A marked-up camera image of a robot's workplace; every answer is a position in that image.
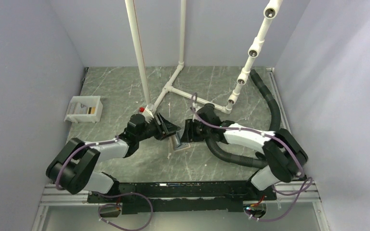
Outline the tan leather card holder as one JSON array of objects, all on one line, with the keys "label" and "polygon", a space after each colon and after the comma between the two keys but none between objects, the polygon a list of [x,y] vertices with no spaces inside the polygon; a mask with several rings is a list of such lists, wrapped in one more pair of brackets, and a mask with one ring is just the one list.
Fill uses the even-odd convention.
[{"label": "tan leather card holder", "polygon": [[170,160],[172,155],[176,152],[180,152],[191,147],[191,144],[188,142],[182,142],[181,137],[184,130],[181,129],[175,133],[175,135],[169,137],[168,143],[168,155],[167,158]]}]

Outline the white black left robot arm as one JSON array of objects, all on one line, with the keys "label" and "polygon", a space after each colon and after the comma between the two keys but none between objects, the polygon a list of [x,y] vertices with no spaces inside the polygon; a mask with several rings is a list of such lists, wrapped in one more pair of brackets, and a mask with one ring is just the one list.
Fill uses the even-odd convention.
[{"label": "white black left robot arm", "polygon": [[120,182],[113,176],[95,172],[96,164],[116,158],[128,158],[149,138],[158,141],[174,136],[181,128],[161,114],[147,121],[142,114],[130,117],[124,131],[105,141],[70,139],[48,165],[45,175],[55,183],[56,189],[77,194],[81,191],[99,193],[107,202],[115,201]]}]

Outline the white card tray box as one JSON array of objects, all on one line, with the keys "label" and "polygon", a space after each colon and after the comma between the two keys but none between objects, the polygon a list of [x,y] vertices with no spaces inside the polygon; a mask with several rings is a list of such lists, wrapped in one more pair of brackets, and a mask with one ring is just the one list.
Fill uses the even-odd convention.
[{"label": "white card tray box", "polygon": [[100,96],[73,96],[67,107],[64,121],[97,123],[101,120],[102,110]]}]

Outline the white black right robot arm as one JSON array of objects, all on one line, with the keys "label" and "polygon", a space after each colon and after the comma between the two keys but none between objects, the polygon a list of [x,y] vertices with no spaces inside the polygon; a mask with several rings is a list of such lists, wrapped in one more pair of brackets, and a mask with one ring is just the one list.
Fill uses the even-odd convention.
[{"label": "white black right robot arm", "polygon": [[[257,130],[234,121],[222,121],[211,103],[197,108],[190,106],[193,118],[185,121],[182,142],[204,141],[218,159],[232,164],[256,168],[246,187],[252,200],[264,195],[265,190],[276,183],[289,183],[304,176],[303,167],[308,156],[291,133],[280,128],[276,131]],[[232,154],[223,150],[219,143],[235,144],[250,148],[264,155],[264,159]]]}]

